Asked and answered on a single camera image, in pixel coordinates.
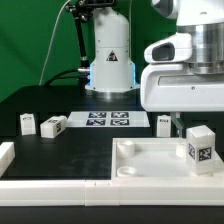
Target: black cable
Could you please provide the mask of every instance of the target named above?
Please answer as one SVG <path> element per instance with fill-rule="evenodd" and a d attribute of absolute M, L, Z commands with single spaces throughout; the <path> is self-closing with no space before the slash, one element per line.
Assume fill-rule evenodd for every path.
<path fill-rule="evenodd" d="M 45 82 L 44 86 L 49 86 L 55 79 L 57 79 L 63 75 L 66 75 L 68 73 L 74 73 L 74 72 L 78 72 L 78 69 L 69 69 L 69 70 L 60 72 L 57 75 L 53 76 L 51 79 L 49 79 L 47 82 Z"/>
<path fill-rule="evenodd" d="M 57 77 L 54 79 L 50 79 L 47 81 L 43 86 L 48 87 L 52 82 L 59 79 L 79 79 L 79 78 L 86 78 L 86 75 L 77 75 L 77 76 L 67 76 L 67 77 Z"/>

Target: white wooden block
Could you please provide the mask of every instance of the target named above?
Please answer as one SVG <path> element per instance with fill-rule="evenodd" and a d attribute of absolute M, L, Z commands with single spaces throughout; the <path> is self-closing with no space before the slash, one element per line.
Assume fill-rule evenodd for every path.
<path fill-rule="evenodd" d="M 0 177 L 4 174 L 10 163 L 15 158 L 13 142 L 3 142 L 0 146 Z"/>

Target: warning label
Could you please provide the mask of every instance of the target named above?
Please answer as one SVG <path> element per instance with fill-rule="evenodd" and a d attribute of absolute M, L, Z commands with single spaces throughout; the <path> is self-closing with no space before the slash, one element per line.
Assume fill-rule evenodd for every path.
<path fill-rule="evenodd" d="M 118 61 L 114 51 L 111 51 L 110 55 L 107 58 L 107 61 Z"/>

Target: small white cube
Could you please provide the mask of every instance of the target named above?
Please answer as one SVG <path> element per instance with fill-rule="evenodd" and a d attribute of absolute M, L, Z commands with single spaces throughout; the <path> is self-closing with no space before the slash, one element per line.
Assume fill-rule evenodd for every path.
<path fill-rule="evenodd" d="M 55 138 L 62 131 L 65 130 L 67 123 L 67 117 L 51 117 L 40 125 L 41 137 L 43 138 Z"/>
<path fill-rule="evenodd" d="M 215 155 L 215 133 L 207 126 L 187 129 L 186 161 L 192 172 L 213 172 Z"/>
<path fill-rule="evenodd" d="M 20 125 L 22 135 L 36 134 L 36 126 L 33 114 L 20 115 Z"/>

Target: green screen background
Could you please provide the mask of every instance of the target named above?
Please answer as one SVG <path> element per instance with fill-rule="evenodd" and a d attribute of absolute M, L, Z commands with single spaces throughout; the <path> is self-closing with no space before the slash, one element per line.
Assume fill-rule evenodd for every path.
<path fill-rule="evenodd" d="M 54 24 L 65 0 L 0 1 L 0 101 L 21 87 L 39 85 Z M 114 8 L 129 19 L 129 0 L 119 0 Z M 132 61 L 137 68 L 137 81 L 147 65 L 145 48 L 175 33 L 175 20 L 162 18 L 150 0 L 132 1 Z M 93 22 L 83 24 L 87 55 L 94 59 Z M 63 11 L 44 81 L 66 69 L 80 65 L 76 29 L 72 15 Z M 54 85 L 76 85 L 76 80 L 56 81 Z"/>

